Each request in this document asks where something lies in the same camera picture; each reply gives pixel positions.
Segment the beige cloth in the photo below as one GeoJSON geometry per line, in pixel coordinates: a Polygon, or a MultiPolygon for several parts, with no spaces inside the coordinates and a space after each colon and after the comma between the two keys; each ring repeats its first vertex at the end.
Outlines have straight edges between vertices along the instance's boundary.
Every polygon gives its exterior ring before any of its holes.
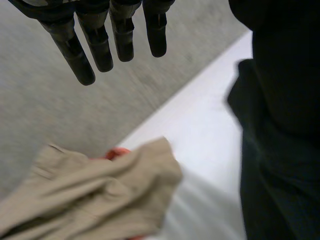
{"type": "Polygon", "coordinates": [[[117,158],[46,146],[0,203],[0,239],[116,240],[155,233],[182,178],[165,138],[117,158]]]}

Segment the gray carpet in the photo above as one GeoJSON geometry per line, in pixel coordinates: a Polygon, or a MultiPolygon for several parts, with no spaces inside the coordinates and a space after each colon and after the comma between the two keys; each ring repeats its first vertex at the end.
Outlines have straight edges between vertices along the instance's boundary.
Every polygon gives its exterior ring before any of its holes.
{"type": "Polygon", "coordinates": [[[42,26],[0,1],[0,199],[46,142],[103,155],[245,31],[227,0],[177,0],[167,18],[167,54],[154,58],[137,11],[128,63],[118,60],[108,19],[114,68],[100,73],[92,64],[96,82],[85,87],[42,26]]]}

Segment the white table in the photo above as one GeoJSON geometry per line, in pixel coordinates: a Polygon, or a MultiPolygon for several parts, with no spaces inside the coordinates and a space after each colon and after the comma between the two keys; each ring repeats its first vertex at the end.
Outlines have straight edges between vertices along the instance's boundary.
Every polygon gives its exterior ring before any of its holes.
{"type": "Polygon", "coordinates": [[[162,231],[148,240],[243,240],[241,128],[226,105],[236,63],[251,58],[246,33],[119,145],[165,136],[184,179],[162,231]]]}

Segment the black pants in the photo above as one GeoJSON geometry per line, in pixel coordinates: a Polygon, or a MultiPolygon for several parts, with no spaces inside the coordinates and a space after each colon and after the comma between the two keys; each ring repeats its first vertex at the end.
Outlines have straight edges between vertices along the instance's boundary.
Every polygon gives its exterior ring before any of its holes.
{"type": "Polygon", "coordinates": [[[228,97],[248,240],[320,239],[320,2],[230,0],[253,31],[228,97]]]}

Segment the glove finger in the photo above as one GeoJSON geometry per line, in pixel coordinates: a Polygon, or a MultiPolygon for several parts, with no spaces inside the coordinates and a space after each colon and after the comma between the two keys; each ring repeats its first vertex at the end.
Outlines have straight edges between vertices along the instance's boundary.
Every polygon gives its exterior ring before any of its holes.
{"type": "Polygon", "coordinates": [[[95,1],[81,0],[76,3],[76,15],[100,72],[108,72],[114,67],[105,28],[109,1],[95,3],[95,1]]]}
{"type": "Polygon", "coordinates": [[[175,0],[143,0],[146,32],[151,53],[159,58],[167,52],[166,12],[175,0]]]}
{"type": "Polygon", "coordinates": [[[134,58],[132,16],[141,5],[141,0],[111,0],[110,18],[116,52],[120,61],[129,62],[134,58]]]}
{"type": "Polygon", "coordinates": [[[79,82],[85,86],[93,84],[96,79],[95,73],[75,33],[74,18],[40,23],[51,34],[79,82]]]}

